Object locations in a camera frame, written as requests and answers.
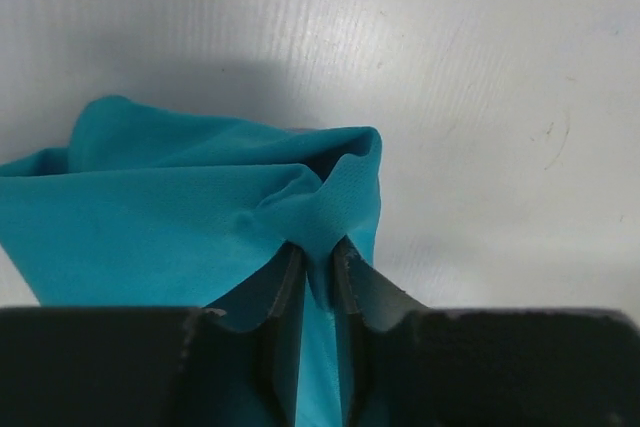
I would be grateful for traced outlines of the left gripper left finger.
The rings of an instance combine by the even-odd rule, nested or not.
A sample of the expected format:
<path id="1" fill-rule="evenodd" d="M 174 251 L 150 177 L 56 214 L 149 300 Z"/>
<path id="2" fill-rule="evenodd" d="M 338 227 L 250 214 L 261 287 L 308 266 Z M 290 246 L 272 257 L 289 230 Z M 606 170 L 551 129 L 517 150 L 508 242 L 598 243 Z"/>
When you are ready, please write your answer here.
<path id="1" fill-rule="evenodd" d="M 305 257 L 205 307 L 5 308 L 5 426 L 291 426 Z"/>

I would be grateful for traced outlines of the teal t shirt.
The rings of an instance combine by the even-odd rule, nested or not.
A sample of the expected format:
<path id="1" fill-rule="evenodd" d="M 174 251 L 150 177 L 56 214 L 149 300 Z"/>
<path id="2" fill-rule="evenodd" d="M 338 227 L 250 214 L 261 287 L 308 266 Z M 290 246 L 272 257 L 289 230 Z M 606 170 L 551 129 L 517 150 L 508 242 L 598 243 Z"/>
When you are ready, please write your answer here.
<path id="1" fill-rule="evenodd" d="M 342 420 L 330 256 L 366 259 L 380 217 L 371 127 L 291 131 L 119 96 L 69 143 L 1 167 L 1 244 L 42 305 L 205 305 L 286 242 L 310 266 L 297 418 Z"/>

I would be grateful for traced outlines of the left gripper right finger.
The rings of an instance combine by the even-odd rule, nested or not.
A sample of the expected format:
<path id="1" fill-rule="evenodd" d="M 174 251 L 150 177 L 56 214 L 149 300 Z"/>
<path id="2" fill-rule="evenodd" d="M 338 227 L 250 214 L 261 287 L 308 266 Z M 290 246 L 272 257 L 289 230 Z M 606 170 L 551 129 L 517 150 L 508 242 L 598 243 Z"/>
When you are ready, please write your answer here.
<path id="1" fill-rule="evenodd" d="M 635 426 L 639 330 L 581 308 L 431 308 L 332 253 L 346 426 Z"/>

